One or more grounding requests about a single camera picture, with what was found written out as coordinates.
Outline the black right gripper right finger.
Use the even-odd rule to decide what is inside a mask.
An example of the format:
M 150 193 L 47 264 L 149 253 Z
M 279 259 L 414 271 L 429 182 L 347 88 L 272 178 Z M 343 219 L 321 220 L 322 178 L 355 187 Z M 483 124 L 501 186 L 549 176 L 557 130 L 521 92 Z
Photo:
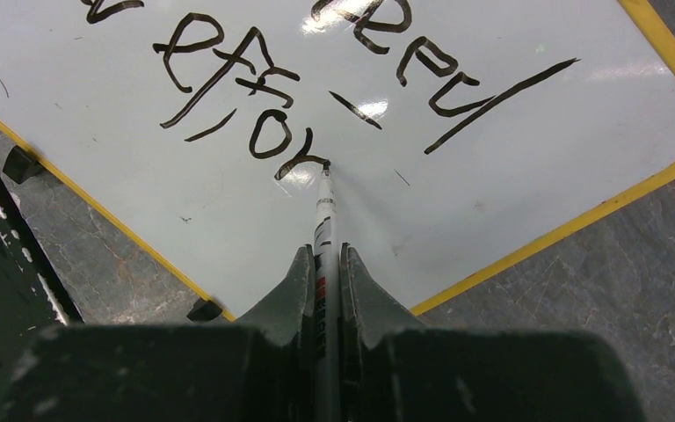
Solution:
M 433 328 L 373 279 L 354 247 L 342 252 L 352 420 L 645 420 L 621 359 L 599 336 Z

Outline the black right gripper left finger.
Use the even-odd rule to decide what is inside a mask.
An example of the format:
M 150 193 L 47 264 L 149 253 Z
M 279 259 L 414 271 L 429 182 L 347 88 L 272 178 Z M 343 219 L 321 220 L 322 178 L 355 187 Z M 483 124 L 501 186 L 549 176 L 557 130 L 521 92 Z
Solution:
M 281 421 L 294 381 L 312 250 L 232 323 L 42 330 L 0 396 L 0 421 Z

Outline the white black marker pen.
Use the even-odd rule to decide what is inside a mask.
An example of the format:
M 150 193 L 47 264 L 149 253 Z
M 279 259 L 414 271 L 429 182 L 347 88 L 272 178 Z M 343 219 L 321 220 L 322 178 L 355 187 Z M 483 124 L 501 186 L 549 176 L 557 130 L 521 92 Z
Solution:
M 336 202 L 330 163 L 323 165 L 316 203 L 314 259 L 314 420 L 341 419 L 339 381 L 339 250 L 336 248 Z

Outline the yellow framed whiteboard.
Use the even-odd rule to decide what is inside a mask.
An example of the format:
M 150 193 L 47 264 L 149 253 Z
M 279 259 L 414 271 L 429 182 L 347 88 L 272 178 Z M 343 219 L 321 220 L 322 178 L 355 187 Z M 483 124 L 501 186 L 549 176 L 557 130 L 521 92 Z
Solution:
M 0 1 L 0 128 L 229 318 L 340 238 L 430 309 L 675 178 L 646 1 Z

